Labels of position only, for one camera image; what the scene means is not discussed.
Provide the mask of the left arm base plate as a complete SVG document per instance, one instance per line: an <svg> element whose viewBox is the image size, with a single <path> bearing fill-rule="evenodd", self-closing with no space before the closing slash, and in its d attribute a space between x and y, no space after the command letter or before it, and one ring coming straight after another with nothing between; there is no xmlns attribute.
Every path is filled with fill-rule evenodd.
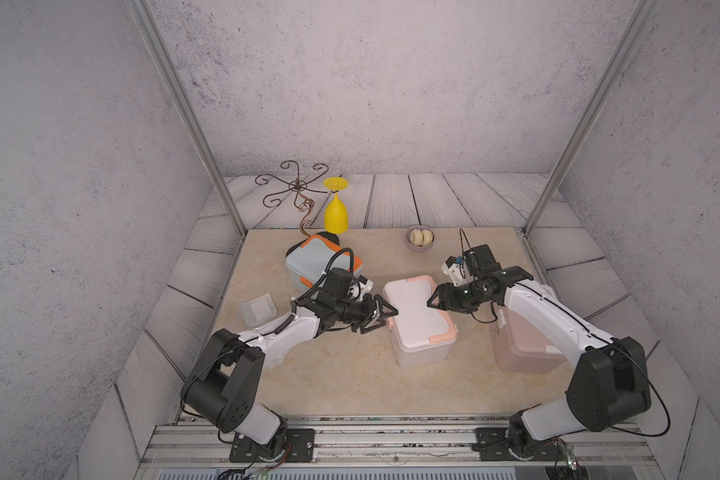
<svg viewBox="0 0 720 480"><path fill-rule="evenodd" d="M316 432L309 428L280 428L265 444L236 433L231 443L232 463L267 462L310 463L313 460Z"/></svg>

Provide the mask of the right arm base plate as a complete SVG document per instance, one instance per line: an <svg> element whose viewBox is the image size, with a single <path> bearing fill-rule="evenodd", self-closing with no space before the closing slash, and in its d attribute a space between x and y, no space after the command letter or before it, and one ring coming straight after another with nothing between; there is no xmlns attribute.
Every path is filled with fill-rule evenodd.
<svg viewBox="0 0 720 480"><path fill-rule="evenodd" d="M556 439L537 441L512 428L483 427L474 430L471 449L481 461L562 461L565 453Z"/></svg>

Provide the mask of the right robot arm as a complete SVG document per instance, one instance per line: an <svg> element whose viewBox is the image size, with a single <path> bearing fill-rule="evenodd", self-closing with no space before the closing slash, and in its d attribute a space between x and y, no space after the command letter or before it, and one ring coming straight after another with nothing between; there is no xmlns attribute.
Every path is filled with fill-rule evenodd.
<svg viewBox="0 0 720 480"><path fill-rule="evenodd" d="M435 288L428 307L474 315L486 304L499 325L505 324L508 312L514 312L539 330L574 368L563 397L511 416L506 445L513 457L528 461L549 441L600 432L650 409L659 392L648 377L645 351L638 341L617 338L594 326L525 269L504 268L488 245L471 245L464 232L459 238L463 251L443 264L449 280Z"/></svg>

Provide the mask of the white pink medicine box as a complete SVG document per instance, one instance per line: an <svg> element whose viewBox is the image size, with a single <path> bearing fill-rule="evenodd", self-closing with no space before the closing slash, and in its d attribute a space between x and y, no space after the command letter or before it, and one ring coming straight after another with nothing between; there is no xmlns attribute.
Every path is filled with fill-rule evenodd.
<svg viewBox="0 0 720 480"><path fill-rule="evenodd" d="M436 284L429 275L388 282L383 296L398 313L388 321L398 365L412 368L445 360L457 340L450 315L427 306Z"/></svg>

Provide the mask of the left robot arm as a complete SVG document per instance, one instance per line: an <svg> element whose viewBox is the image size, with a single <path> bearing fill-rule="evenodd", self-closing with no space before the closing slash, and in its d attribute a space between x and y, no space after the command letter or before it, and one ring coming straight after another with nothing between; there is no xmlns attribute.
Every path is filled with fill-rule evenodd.
<svg viewBox="0 0 720 480"><path fill-rule="evenodd" d="M290 311L260 327L214 332L185 381L180 401L215 425L258 445L266 458L286 448L287 421L256 401L262 371L285 359L295 346L344 329L366 334L398 314L373 283L354 274L349 248L334 253L312 286L290 301Z"/></svg>

